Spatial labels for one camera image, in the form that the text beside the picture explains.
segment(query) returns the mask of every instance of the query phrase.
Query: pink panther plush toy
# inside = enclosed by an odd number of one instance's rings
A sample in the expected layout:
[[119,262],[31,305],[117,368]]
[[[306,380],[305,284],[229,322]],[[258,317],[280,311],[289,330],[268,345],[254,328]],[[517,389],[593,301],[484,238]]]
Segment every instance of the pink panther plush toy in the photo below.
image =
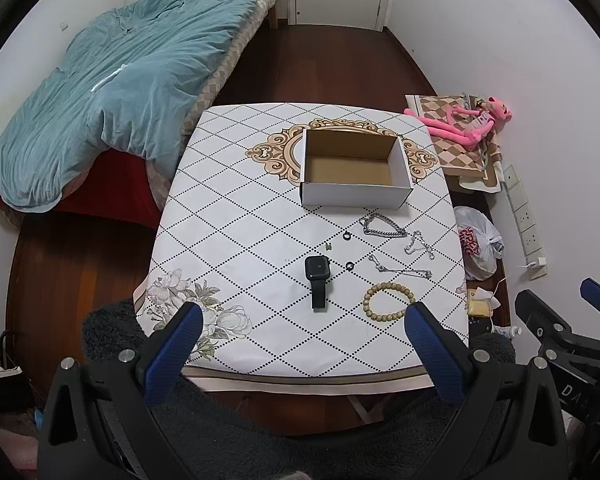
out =
[[[495,97],[489,97],[482,103],[482,111],[478,110],[466,110],[458,105],[447,107],[446,109],[446,123],[436,119],[427,119],[426,117],[418,117],[408,108],[404,109],[405,115],[410,115],[421,120],[429,128],[429,134],[443,139],[452,140],[461,144],[468,150],[473,150],[484,137],[491,131],[496,120],[506,121],[511,117],[511,112],[507,110],[507,107],[502,101]],[[452,126],[452,116],[465,114],[470,116],[476,116],[476,118],[469,123],[465,131],[459,130]]]

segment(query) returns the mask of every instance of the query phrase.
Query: table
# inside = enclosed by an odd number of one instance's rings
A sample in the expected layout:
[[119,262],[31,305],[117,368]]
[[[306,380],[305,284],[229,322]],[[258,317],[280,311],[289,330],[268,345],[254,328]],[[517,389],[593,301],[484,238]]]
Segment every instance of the table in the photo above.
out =
[[[302,208],[298,140],[307,127],[402,136],[414,189],[400,210],[379,212],[421,231],[433,260],[424,250],[406,254],[410,238],[365,235],[358,220],[368,210]],[[378,222],[372,227],[386,230]],[[325,312],[311,308],[304,276],[311,254],[331,261]],[[432,278],[380,273],[370,254],[390,269],[429,269]],[[204,330],[184,374],[207,390],[371,394],[428,386],[402,320],[374,322],[362,309],[365,291],[390,281],[408,286],[467,341],[466,298],[456,293],[464,283],[456,220],[426,127],[341,105],[218,106],[204,112],[180,161],[138,321],[150,334],[184,301],[203,305]],[[405,300],[379,293],[372,307],[394,312]]]

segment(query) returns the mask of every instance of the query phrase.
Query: plastic bag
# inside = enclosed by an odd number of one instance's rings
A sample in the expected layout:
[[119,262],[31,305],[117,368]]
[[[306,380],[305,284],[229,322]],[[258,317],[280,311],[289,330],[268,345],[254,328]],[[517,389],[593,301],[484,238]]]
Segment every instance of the plastic bag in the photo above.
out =
[[489,219],[477,209],[454,208],[462,246],[464,276],[468,280],[486,280],[496,271],[496,258],[502,257],[502,236]]

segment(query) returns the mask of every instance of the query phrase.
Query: open box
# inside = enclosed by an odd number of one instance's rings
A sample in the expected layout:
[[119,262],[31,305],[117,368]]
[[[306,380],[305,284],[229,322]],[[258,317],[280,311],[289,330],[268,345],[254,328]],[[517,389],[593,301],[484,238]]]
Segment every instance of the open box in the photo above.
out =
[[413,181],[402,139],[352,130],[305,130],[302,205],[398,209]]

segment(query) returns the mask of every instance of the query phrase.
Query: floral print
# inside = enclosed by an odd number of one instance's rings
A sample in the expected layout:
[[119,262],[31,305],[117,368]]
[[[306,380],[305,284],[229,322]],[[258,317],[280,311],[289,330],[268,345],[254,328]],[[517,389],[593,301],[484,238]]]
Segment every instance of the floral print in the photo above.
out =
[[218,298],[214,298],[218,292],[220,289],[207,286],[206,280],[203,285],[193,283],[190,278],[183,280],[181,269],[167,272],[146,290],[151,304],[144,313],[156,321],[154,330],[162,330],[186,301],[193,301],[202,309],[202,333],[187,363],[198,357],[210,360],[221,340],[244,339],[253,330],[244,308],[240,305],[222,306]]

